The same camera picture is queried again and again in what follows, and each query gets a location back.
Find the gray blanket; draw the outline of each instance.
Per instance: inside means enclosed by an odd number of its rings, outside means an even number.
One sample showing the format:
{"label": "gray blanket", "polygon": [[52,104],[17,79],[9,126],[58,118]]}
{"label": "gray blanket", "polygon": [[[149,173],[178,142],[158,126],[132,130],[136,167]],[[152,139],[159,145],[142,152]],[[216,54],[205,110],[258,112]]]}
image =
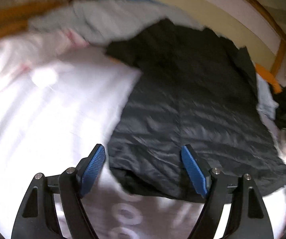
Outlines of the gray blanket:
{"label": "gray blanket", "polygon": [[203,26],[179,8],[149,1],[86,0],[29,20],[29,29],[52,31],[72,28],[88,42],[106,45],[129,39],[145,27],[169,18],[174,24]]}

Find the white fabric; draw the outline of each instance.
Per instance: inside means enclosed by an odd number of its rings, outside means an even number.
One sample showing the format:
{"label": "white fabric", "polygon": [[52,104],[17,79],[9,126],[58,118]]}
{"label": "white fabric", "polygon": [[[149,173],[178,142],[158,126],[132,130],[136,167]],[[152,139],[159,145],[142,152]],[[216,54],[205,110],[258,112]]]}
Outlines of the white fabric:
{"label": "white fabric", "polygon": [[[76,166],[95,144],[106,145],[140,72],[111,62],[88,47],[55,60],[62,68],[50,87],[22,75],[0,93],[0,232],[10,239],[16,213],[33,176],[57,175]],[[63,235],[70,238],[56,196]],[[274,237],[286,221],[286,195],[279,189],[264,198]],[[100,239],[187,238],[203,207],[166,198],[127,194],[107,166],[82,200]],[[222,237],[230,205],[215,238]]]}
{"label": "white fabric", "polygon": [[0,39],[0,91],[26,70],[67,52],[86,46],[70,29],[51,33],[24,33]]}

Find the orange cloth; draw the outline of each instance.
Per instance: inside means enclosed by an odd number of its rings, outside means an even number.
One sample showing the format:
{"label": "orange cloth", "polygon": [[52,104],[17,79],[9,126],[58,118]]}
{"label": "orange cloth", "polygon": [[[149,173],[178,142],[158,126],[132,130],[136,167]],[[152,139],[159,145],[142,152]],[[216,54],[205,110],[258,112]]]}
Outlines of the orange cloth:
{"label": "orange cloth", "polygon": [[273,86],[274,93],[281,92],[281,86],[277,82],[275,76],[273,76],[270,72],[268,72],[264,67],[260,64],[255,64],[256,72],[269,84]]}

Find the metal screw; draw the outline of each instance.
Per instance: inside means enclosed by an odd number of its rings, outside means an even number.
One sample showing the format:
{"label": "metal screw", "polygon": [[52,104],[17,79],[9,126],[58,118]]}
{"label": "metal screw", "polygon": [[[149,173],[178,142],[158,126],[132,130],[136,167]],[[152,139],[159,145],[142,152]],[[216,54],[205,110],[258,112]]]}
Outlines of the metal screw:
{"label": "metal screw", "polygon": [[74,167],[70,167],[70,168],[67,168],[67,169],[66,169],[66,172],[67,172],[67,173],[74,173],[74,171],[75,171],[75,168],[74,168]]}
{"label": "metal screw", "polygon": [[220,174],[220,173],[221,173],[221,170],[218,169],[218,168],[213,168],[213,169],[212,169],[212,172],[213,172],[214,174]]}
{"label": "metal screw", "polygon": [[42,178],[42,173],[37,173],[36,175],[34,175],[34,178],[36,178],[37,180]]}
{"label": "metal screw", "polygon": [[248,181],[251,180],[251,176],[248,173],[244,174],[244,178]]}

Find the blue gripper pad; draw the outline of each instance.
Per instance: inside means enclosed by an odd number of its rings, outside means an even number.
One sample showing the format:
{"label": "blue gripper pad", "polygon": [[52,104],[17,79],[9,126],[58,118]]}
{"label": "blue gripper pad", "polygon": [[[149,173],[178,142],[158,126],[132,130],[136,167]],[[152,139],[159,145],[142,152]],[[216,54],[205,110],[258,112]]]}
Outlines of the blue gripper pad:
{"label": "blue gripper pad", "polygon": [[80,161],[82,166],[77,172],[79,181],[79,196],[83,198],[90,192],[96,177],[103,167],[105,161],[105,148],[104,146],[97,144],[87,158]]}
{"label": "blue gripper pad", "polygon": [[193,183],[195,191],[198,194],[200,194],[203,198],[206,198],[206,195],[211,186],[209,170],[206,169],[208,168],[207,165],[198,166],[198,163],[195,160],[196,154],[190,145],[182,147],[181,156],[184,167],[190,177],[190,180]]}

